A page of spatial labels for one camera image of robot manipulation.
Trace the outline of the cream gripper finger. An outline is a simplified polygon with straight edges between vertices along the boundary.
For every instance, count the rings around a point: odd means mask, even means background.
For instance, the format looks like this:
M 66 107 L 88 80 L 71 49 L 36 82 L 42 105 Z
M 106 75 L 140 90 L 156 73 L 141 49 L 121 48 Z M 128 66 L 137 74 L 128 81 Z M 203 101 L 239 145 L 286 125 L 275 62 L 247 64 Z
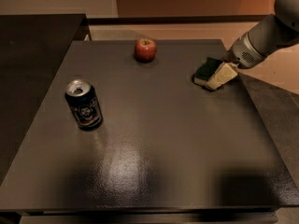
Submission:
M 238 75 L 237 65 L 234 63 L 222 63 L 215 73 L 206 82 L 205 87 L 215 91 Z

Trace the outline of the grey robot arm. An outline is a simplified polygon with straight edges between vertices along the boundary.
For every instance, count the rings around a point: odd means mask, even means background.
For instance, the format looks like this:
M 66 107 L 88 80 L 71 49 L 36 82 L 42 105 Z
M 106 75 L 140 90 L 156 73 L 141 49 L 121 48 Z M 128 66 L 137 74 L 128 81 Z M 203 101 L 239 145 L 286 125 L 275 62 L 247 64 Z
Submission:
M 228 49 L 222 62 L 204 83 L 215 91 L 237 76 L 237 69 L 250 69 L 279 49 L 299 40 L 299 0 L 275 0 L 274 14 L 268 15 L 240 36 Z

